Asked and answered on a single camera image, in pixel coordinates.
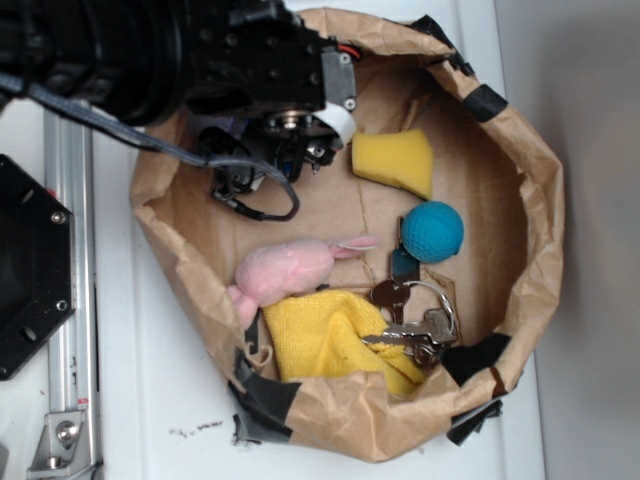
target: cable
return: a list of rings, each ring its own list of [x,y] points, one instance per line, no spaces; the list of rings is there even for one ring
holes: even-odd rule
[[[0,72],[0,89],[7,90],[18,95],[23,93],[24,88],[24,82],[20,78]],[[263,212],[249,209],[252,212],[251,218],[255,220],[287,221],[293,218],[300,209],[300,200],[298,199],[295,190],[293,190],[293,187],[287,180],[287,177],[276,167],[269,165],[266,162],[248,157],[211,156],[211,158],[203,158],[168,142],[147,135],[146,133],[139,132],[135,128],[125,125],[118,120],[111,119],[88,108],[82,107],[72,100],[55,95],[40,85],[28,85],[26,88],[26,94],[28,98],[31,98],[43,107],[52,110],[59,115],[105,133],[116,140],[124,142],[135,148],[166,153],[176,157],[188,165],[196,167],[217,168],[236,166],[255,168],[256,170],[264,173],[267,177],[276,181],[287,193],[292,203],[291,210],[285,215],[265,214]]]

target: black hexagonal mount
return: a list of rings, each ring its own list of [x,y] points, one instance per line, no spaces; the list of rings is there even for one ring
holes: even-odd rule
[[[73,312],[72,225],[69,210],[0,154],[0,380]]]

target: bunny ear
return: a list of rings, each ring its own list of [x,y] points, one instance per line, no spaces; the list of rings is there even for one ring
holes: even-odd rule
[[[378,245],[378,239],[372,236],[355,237],[348,240],[327,242],[333,258],[357,257],[360,253]]]

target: metal bracket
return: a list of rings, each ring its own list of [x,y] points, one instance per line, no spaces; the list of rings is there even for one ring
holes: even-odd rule
[[[101,463],[91,133],[45,112],[46,186],[75,212],[75,311],[49,340],[49,407],[28,479],[78,478]]]
[[[68,478],[91,463],[89,430],[82,411],[50,413],[27,479]]]
[[[0,381],[11,379],[75,308],[73,215],[0,155]]]

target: pink stuffed bunny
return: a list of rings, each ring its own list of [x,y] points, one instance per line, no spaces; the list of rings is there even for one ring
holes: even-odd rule
[[[369,236],[326,242],[308,238],[253,251],[238,265],[236,285],[227,289],[242,328],[251,326],[259,307],[315,291],[331,273],[335,259],[358,256],[377,244]]]

